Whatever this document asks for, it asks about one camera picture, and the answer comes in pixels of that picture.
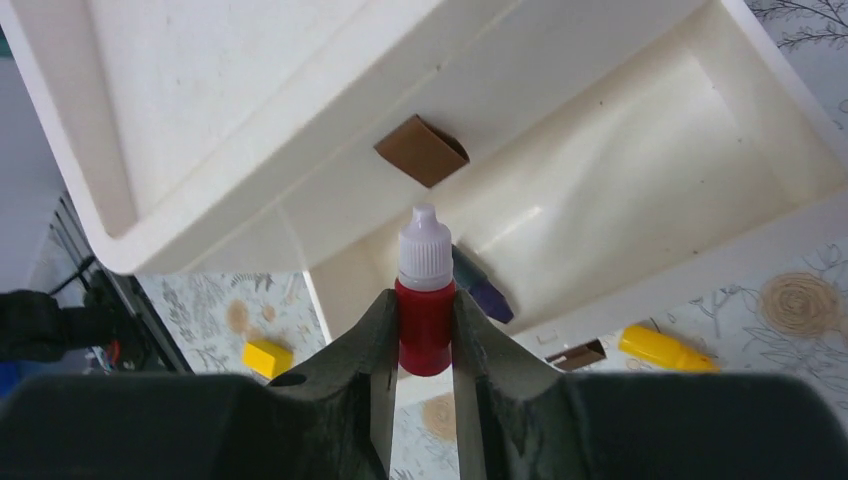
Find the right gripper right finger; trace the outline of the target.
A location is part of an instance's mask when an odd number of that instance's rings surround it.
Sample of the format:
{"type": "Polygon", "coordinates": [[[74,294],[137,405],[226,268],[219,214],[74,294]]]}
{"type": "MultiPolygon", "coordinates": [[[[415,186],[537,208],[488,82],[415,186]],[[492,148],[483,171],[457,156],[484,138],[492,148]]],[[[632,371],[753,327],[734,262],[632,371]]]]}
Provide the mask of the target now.
{"type": "Polygon", "coordinates": [[[465,479],[843,479],[847,437],[805,382],[760,373],[563,373],[453,304],[465,479]]]}

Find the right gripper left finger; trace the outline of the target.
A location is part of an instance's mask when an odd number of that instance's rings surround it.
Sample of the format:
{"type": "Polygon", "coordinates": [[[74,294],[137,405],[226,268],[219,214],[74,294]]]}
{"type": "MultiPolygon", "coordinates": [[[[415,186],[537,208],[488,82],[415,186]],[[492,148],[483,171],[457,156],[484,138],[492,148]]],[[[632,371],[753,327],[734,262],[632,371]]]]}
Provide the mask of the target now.
{"type": "Polygon", "coordinates": [[[239,374],[41,375],[1,405],[5,479],[385,479],[397,296],[267,384],[239,374]]]}

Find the red marker cap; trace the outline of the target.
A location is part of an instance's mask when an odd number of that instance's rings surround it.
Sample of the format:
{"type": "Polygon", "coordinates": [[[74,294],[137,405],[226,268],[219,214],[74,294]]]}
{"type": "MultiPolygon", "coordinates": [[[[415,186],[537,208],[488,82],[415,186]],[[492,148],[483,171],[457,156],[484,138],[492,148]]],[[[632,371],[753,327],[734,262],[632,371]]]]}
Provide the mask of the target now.
{"type": "Polygon", "coordinates": [[[432,377],[451,365],[451,324],[456,285],[452,236],[435,207],[413,208],[398,236],[399,363],[408,373],[432,377]]]}

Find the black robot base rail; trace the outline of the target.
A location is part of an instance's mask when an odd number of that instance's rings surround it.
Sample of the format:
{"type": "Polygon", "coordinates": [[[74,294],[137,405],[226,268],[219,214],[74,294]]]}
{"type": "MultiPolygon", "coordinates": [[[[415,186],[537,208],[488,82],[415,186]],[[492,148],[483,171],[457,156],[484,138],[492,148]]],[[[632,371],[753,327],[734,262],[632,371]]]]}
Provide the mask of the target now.
{"type": "Polygon", "coordinates": [[[50,230],[73,264],[73,276],[55,287],[54,293],[65,293],[71,285],[79,286],[85,290],[85,305],[105,303],[128,320],[121,341],[92,350],[103,370],[191,374],[186,357],[138,280],[109,271],[95,258],[67,192],[59,197],[50,230]]]}

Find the white three-drawer cabinet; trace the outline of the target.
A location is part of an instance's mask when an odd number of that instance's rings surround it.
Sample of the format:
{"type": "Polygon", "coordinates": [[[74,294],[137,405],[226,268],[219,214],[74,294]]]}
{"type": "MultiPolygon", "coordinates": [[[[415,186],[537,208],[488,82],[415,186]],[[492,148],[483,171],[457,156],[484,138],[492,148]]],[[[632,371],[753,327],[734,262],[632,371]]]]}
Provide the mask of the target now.
{"type": "Polygon", "coordinates": [[[425,195],[413,116],[481,162],[695,1],[5,1],[95,255],[118,273],[309,268],[425,195]]]}

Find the yellow marker cap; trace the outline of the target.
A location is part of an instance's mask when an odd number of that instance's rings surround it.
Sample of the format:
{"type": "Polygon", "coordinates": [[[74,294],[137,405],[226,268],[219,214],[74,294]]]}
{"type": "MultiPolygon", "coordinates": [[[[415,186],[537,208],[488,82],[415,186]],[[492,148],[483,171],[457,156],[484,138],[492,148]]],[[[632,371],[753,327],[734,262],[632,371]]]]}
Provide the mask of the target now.
{"type": "Polygon", "coordinates": [[[619,338],[618,347],[628,355],[665,369],[682,372],[720,370],[711,358],[698,350],[641,325],[625,328],[619,338]]]}

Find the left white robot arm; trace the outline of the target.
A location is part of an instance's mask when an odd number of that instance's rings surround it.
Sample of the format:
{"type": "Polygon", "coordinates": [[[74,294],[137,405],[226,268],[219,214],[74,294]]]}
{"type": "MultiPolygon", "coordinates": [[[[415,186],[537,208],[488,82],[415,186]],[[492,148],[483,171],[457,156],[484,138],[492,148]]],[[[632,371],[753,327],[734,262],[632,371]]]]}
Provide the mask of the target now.
{"type": "Polygon", "coordinates": [[[1,360],[57,362],[69,351],[116,340],[121,323],[109,307],[62,307],[49,294],[32,290],[3,293],[1,360]]]}

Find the dark blue marker cap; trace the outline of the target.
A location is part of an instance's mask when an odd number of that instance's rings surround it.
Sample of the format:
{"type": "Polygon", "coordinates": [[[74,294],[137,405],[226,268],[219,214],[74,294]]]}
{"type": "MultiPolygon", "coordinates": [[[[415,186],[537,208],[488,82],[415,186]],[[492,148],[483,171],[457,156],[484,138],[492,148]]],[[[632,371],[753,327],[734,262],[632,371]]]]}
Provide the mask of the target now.
{"type": "Polygon", "coordinates": [[[511,322],[514,313],[506,297],[457,245],[452,246],[452,259],[456,285],[467,291],[489,318],[502,324],[511,322]]]}

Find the white drawer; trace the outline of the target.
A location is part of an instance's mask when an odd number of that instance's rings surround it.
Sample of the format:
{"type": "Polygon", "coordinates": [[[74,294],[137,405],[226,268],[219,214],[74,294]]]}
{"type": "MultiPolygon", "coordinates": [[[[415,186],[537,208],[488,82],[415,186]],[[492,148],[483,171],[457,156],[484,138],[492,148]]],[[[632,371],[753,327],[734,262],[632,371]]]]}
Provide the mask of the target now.
{"type": "Polygon", "coordinates": [[[847,142],[741,1],[498,1],[286,200],[329,338],[431,203],[548,356],[843,230],[847,142]]]}

